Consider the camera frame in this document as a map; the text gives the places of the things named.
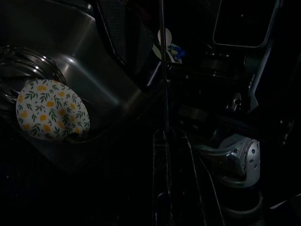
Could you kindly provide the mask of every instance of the metal pipe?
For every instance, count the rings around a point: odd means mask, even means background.
[[[159,14],[160,14],[160,39],[161,39],[161,58],[162,58],[162,78],[164,89],[164,119],[165,132],[169,132],[168,120],[168,93],[167,93],[167,75],[166,75],[166,34],[165,34],[165,19],[164,19],[164,0],[159,0]]]

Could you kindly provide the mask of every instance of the sink basin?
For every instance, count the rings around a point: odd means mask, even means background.
[[[86,12],[51,0],[0,1],[0,46],[23,46],[52,58],[67,86],[93,105],[106,124],[95,139],[76,145],[52,144],[23,134],[69,173],[101,158],[152,99],[108,56],[95,19]],[[7,120],[15,125],[14,117]]]

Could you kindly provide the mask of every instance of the metal rod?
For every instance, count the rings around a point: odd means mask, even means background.
[[[159,0],[160,7],[160,44],[161,44],[161,58],[162,58],[162,78],[163,78],[163,90],[164,90],[164,120],[165,120],[165,132],[169,132],[169,120],[168,120],[168,93],[167,93],[167,75],[166,75],[166,34],[165,34],[165,19],[164,19],[164,0]]]

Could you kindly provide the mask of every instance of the metal bar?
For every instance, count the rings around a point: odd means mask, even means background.
[[[167,75],[166,75],[166,38],[165,38],[165,19],[164,19],[164,0],[159,0],[159,14],[160,14],[160,34],[161,34],[161,58],[162,58],[162,78],[164,89],[164,119],[165,119],[165,132],[169,132],[168,120],[168,93],[167,93]]]
[[[264,72],[264,69],[265,69],[265,66],[268,62],[268,59],[269,59],[269,55],[272,51],[272,47],[273,47],[273,42],[271,41],[270,43],[268,43],[268,46],[267,46],[267,49],[266,49],[266,52],[263,56],[263,59],[261,61],[261,65],[260,65],[260,68],[257,72],[257,75],[254,79],[254,81],[252,82],[251,86],[250,86],[250,111],[253,111],[255,108],[258,107],[258,102],[257,102],[257,99],[256,99],[256,96],[255,96],[255,92],[257,90],[257,87],[258,87],[258,84],[259,84],[259,81],[260,81],[260,78]]]

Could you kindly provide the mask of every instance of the blue object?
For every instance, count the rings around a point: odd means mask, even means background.
[[[185,50],[182,50],[180,47],[178,47],[178,46],[172,46],[172,45],[170,45],[169,46],[169,48],[170,49],[172,49],[172,50],[175,50],[178,54],[177,54],[177,60],[180,60],[183,56],[185,56],[186,55],[186,52],[185,52]]]

